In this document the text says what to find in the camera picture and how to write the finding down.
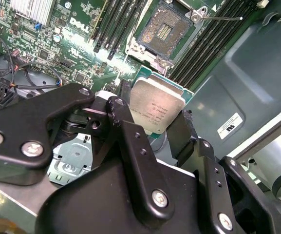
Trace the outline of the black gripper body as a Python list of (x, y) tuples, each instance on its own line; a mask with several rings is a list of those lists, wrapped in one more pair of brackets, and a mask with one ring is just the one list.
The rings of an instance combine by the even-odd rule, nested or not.
[(115, 159), (56, 190), (42, 205), (37, 234), (210, 234), (198, 212), (197, 180), (192, 173), (164, 162), (159, 167), (175, 201), (175, 213), (160, 229), (136, 218), (123, 165)]

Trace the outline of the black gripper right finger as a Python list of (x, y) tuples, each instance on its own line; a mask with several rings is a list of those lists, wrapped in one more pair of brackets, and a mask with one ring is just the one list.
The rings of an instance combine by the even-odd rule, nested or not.
[(172, 157), (190, 164), (197, 180), (198, 223), (203, 233), (281, 234), (281, 213), (230, 157), (217, 159), (211, 144), (198, 137), (192, 112), (181, 111), (167, 128)]

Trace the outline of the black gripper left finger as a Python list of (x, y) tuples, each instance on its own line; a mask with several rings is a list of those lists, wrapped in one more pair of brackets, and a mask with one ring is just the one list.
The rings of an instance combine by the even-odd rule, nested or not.
[(0, 182), (29, 186), (40, 182), (53, 158), (62, 122), (75, 110), (89, 118), (85, 130), (104, 140), (96, 158), (121, 157), (131, 204), (142, 223), (165, 223), (175, 207), (143, 127), (127, 103), (110, 97), (98, 103), (91, 90), (69, 84), (0, 109)]

